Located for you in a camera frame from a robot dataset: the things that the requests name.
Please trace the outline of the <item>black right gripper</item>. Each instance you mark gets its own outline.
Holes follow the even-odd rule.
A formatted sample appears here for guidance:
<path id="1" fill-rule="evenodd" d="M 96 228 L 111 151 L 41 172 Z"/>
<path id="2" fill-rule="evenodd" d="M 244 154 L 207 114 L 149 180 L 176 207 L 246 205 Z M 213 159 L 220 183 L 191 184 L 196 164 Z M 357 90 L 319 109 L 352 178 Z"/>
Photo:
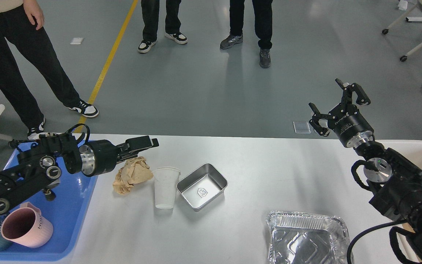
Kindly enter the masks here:
<path id="1" fill-rule="evenodd" d="M 357 148 L 362 143 L 374 141 L 374 129 L 362 116 L 356 105 L 369 105 L 370 98 L 356 82 L 349 84 L 336 78 L 335 82 L 343 90 L 341 102 L 328 114 L 322 114 L 315 104 L 309 103 L 312 117 L 309 124 L 315 132 L 327 137 L 330 131 L 335 132 L 342 145 L 346 148 Z M 327 128 L 320 125 L 320 120 L 327 121 Z"/>

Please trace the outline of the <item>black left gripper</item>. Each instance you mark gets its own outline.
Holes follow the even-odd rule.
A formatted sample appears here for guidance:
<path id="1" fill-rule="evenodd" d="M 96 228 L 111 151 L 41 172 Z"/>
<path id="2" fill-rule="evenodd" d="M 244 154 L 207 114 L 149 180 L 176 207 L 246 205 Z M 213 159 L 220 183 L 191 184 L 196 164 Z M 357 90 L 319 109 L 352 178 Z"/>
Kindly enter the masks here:
<path id="1" fill-rule="evenodd" d="M 117 146 L 108 140 L 86 142 L 79 147 L 81 172 L 87 177 L 111 172 L 121 160 L 137 157 L 139 152 L 158 146 L 159 141 L 149 136 L 132 137 Z"/>

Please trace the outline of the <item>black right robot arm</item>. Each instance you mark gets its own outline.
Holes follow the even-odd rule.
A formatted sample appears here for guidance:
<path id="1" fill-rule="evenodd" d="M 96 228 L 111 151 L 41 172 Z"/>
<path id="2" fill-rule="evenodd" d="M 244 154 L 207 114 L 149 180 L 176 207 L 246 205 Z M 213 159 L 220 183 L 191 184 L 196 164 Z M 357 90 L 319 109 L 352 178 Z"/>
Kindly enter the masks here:
<path id="1" fill-rule="evenodd" d="M 422 169 L 375 140 L 374 129 L 358 110 L 358 105 L 370 104 L 362 87 L 339 79 L 336 83 L 343 90 L 341 102 L 328 114 L 320 113 L 310 103 L 313 112 L 310 125 L 322 136 L 328 136 L 332 130 L 344 147 L 353 148 L 362 157 L 351 167 L 353 178 L 360 187 L 373 193 L 370 204 L 392 220 L 356 236 L 348 247 L 347 262 L 352 262 L 352 248 L 360 237 L 391 227 L 390 245 L 397 259 L 403 264 L 412 263 L 400 249 L 397 234 L 401 234 L 422 263 Z"/>

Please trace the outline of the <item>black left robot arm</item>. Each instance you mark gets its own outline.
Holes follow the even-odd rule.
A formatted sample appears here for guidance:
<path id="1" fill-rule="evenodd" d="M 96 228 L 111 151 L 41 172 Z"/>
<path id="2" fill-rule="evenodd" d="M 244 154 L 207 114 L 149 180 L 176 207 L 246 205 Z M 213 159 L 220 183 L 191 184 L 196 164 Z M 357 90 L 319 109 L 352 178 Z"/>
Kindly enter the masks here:
<path id="1" fill-rule="evenodd" d="M 54 199 L 51 189 L 61 177 L 57 163 L 62 158 L 69 174 L 82 172 L 87 177 L 111 172 L 117 164 L 137 157 L 139 152 L 159 145 L 149 136 L 132 137 L 113 145 L 108 140 L 90 140 L 90 129 L 75 137 L 74 125 L 64 133 L 46 133 L 28 140 L 29 149 L 19 150 L 18 164 L 0 171 L 0 216 L 42 191 Z"/>

